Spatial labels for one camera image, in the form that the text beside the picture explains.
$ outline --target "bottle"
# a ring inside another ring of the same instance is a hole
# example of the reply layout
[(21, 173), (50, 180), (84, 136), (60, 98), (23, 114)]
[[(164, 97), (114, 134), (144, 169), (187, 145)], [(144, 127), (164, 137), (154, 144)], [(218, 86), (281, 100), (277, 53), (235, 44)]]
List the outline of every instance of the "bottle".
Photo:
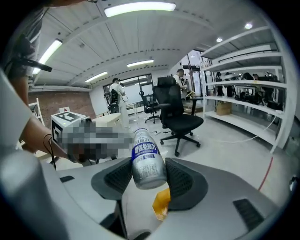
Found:
[(153, 189), (166, 183), (165, 163), (147, 129), (135, 131), (131, 156), (132, 175), (139, 189)]

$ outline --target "brick wall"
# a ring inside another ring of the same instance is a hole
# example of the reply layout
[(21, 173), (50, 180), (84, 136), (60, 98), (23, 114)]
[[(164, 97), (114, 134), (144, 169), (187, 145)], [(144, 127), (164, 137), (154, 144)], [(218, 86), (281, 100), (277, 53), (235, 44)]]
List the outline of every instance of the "brick wall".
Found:
[(50, 116), (59, 112), (59, 108), (69, 107), (71, 112), (96, 118), (88, 92), (49, 91), (29, 94), (29, 103), (38, 98), (45, 126), (50, 128)]

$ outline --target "ceiling light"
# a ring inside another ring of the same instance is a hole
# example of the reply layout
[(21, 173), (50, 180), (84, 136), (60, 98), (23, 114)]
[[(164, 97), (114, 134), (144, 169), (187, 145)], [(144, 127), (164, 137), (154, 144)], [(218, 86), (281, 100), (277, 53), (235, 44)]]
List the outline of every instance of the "ceiling light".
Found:
[(161, 10), (174, 11), (176, 4), (168, 2), (133, 2), (109, 7), (104, 10), (107, 17), (116, 16), (123, 13), (143, 11), (143, 10)]
[(250, 24), (250, 23), (247, 23), (246, 25), (245, 25), (245, 29), (251, 29), (253, 26), (252, 26), (252, 24)]
[(129, 78), (129, 79), (121, 81), (121, 83), (127, 83), (127, 82), (131, 82), (131, 81), (135, 81), (137, 79), (138, 79), (137, 77)]
[(133, 67), (133, 66), (147, 64), (147, 63), (153, 63), (153, 62), (154, 62), (154, 60), (148, 60), (148, 61), (142, 61), (142, 62), (135, 62), (135, 63), (127, 64), (127, 67)]
[(144, 83), (147, 83), (147, 82), (140, 82), (140, 83), (136, 83), (135, 85), (138, 85), (138, 84), (144, 84)]
[(94, 77), (92, 77), (92, 78), (86, 80), (86, 82), (88, 83), (88, 82), (93, 81), (94, 79), (99, 78), (99, 77), (101, 77), (101, 76), (104, 76), (104, 75), (106, 75), (106, 74), (107, 74), (107, 72), (100, 73), (100, 74), (98, 74), (98, 75), (96, 75), (96, 76), (94, 76)]
[[(38, 61), (41, 64), (45, 64), (47, 62), (47, 60), (51, 57), (51, 55), (62, 45), (62, 41), (56, 39), (51, 45), (50, 47), (48, 47), (48, 49), (46, 50), (46, 52), (43, 54), (43, 56), (41, 57), (41, 59)], [(38, 74), (40, 71), (39, 68), (34, 68), (33, 69), (33, 74)]]

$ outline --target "office chair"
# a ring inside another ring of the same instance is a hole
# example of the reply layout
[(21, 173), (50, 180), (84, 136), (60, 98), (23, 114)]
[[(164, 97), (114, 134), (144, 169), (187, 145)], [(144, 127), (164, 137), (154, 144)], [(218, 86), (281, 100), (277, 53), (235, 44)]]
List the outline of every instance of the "office chair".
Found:
[(155, 118), (159, 118), (158, 115), (154, 115), (154, 113), (157, 113), (156, 110), (159, 109), (158, 107), (158, 103), (156, 102), (156, 100), (153, 100), (152, 102), (149, 102), (147, 100), (147, 97), (144, 96), (144, 92), (143, 91), (140, 91), (140, 96), (142, 97), (142, 102), (144, 103), (144, 112), (145, 113), (151, 113), (152, 116), (149, 117), (145, 123), (148, 121), (148, 120), (151, 120), (153, 119), (153, 123), (155, 124)]
[(175, 148), (175, 156), (179, 156), (178, 146), (180, 139), (185, 139), (192, 143), (196, 143), (199, 148), (199, 142), (185, 136), (186, 134), (193, 133), (192, 130), (196, 129), (203, 124), (203, 119), (194, 116), (196, 101), (202, 100), (202, 97), (193, 98), (193, 107), (191, 115), (183, 114), (183, 104), (181, 100), (180, 87), (176, 84), (173, 77), (158, 78), (157, 86), (153, 88), (153, 92), (158, 100), (158, 107), (161, 109), (161, 120), (163, 128), (169, 128), (172, 131), (172, 136), (162, 138), (160, 144), (164, 144), (164, 140), (177, 139)]

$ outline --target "red cable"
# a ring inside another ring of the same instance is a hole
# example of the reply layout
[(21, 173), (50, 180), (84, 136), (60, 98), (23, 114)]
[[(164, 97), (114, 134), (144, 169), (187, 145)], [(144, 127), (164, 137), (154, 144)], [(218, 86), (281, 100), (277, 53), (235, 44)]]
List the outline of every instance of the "red cable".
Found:
[(260, 185), (260, 186), (259, 186), (259, 188), (258, 188), (258, 191), (260, 191), (260, 190), (262, 189), (262, 187), (263, 187), (263, 184), (264, 184), (264, 182), (265, 182), (265, 181), (266, 181), (266, 179), (267, 179), (267, 176), (268, 176), (268, 174), (269, 174), (269, 171), (270, 171), (270, 168), (271, 168), (272, 162), (273, 162), (273, 157), (271, 158), (271, 161), (270, 161), (270, 164), (269, 164), (268, 170), (267, 170), (267, 172), (266, 172), (266, 175), (264, 176), (264, 178), (263, 178), (263, 180), (262, 180), (262, 183), (261, 183), (261, 185)]

